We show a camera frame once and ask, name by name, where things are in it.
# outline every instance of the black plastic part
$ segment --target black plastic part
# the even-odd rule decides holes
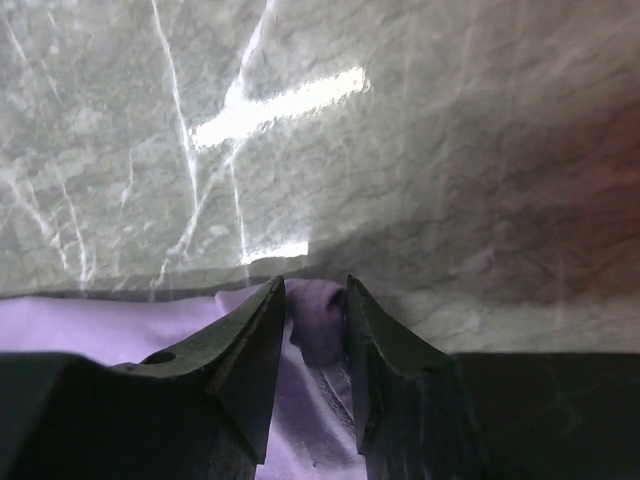
[[[444,355],[347,283],[370,480],[640,478],[640,356]]]
[[[253,479],[266,451],[284,293],[275,278],[142,364],[0,355],[0,478]]]
[[[369,480],[483,478],[454,364],[347,279],[348,357],[358,449]]]
[[[640,478],[640,356],[464,354],[496,480]]]

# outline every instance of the purple cloth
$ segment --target purple cloth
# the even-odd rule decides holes
[[[259,287],[168,303],[23,297],[0,300],[0,351],[80,353],[138,363],[234,310]],[[267,458],[258,480],[366,479],[342,356],[343,289],[287,280],[287,322]]]

